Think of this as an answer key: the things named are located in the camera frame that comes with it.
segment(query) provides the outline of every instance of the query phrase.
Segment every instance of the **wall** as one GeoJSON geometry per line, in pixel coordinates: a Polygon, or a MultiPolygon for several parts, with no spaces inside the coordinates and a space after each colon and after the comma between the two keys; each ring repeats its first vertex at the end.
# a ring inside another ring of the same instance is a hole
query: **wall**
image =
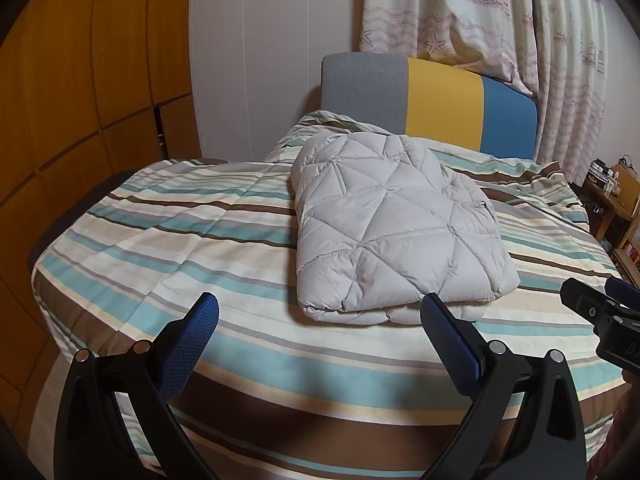
{"type": "Polygon", "coordinates": [[[611,165],[628,153],[640,169],[640,39],[614,0],[607,19],[609,74],[596,156],[611,165]]]}
{"type": "Polygon", "coordinates": [[[361,17],[362,0],[191,0],[204,155],[262,160],[319,107],[322,58],[358,49],[361,17]]]}
{"type": "Polygon", "coordinates": [[[26,445],[58,355],[27,258],[121,170],[199,156],[188,0],[30,0],[0,47],[0,414],[26,445]]]}

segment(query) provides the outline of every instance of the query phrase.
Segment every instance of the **gray quilted comforter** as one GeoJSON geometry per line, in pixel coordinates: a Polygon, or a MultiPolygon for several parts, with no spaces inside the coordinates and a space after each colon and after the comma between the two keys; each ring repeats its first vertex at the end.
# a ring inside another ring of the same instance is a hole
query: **gray quilted comforter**
{"type": "Polygon", "coordinates": [[[520,280],[490,200],[423,139],[315,134],[292,170],[298,301],[327,322],[420,324],[437,292],[462,319],[520,280]]]}

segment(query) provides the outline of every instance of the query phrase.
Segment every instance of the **curtain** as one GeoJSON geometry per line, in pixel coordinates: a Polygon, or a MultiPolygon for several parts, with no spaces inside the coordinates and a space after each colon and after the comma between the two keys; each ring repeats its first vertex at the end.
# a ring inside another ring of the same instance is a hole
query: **curtain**
{"type": "Polygon", "coordinates": [[[604,108],[600,0],[365,0],[360,49],[465,68],[531,97],[537,160],[583,181],[604,108]]]}
{"type": "Polygon", "coordinates": [[[538,38],[537,157],[582,184],[600,136],[607,27],[602,0],[534,0],[538,38]]]}

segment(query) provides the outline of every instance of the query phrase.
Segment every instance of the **blue textured pad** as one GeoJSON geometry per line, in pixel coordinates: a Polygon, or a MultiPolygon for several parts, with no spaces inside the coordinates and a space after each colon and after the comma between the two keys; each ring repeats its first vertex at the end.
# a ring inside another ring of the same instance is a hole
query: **blue textured pad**
{"type": "Polygon", "coordinates": [[[604,285],[604,292],[618,303],[622,303],[624,306],[632,308],[633,310],[640,310],[640,290],[634,286],[611,276],[607,278],[604,285]]]}
{"type": "Polygon", "coordinates": [[[429,296],[422,299],[422,328],[460,395],[475,401],[482,390],[481,365],[456,330],[453,320],[453,315],[448,310],[445,314],[429,296]]]}
{"type": "Polygon", "coordinates": [[[218,325],[218,300],[208,292],[191,307],[191,318],[160,365],[158,392],[164,402],[179,395],[218,325]]]}

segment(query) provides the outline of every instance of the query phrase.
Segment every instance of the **multicolored headboard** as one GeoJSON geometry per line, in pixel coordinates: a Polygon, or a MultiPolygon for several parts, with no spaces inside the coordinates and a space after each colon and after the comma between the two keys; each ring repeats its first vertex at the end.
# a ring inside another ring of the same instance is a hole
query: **multicolored headboard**
{"type": "Polygon", "coordinates": [[[503,83],[421,59],[351,52],[322,61],[323,110],[499,158],[533,158],[535,103],[503,83]]]}

